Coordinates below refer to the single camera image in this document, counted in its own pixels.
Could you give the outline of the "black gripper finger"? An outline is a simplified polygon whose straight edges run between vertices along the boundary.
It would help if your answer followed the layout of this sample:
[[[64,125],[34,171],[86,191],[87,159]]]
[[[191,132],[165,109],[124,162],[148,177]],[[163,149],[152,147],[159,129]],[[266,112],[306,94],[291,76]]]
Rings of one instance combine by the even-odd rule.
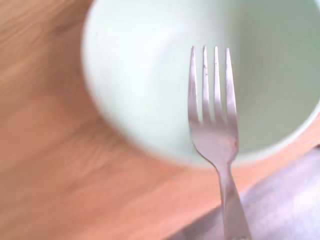
[[[241,193],[255,240],[320,238],[320,148]]]

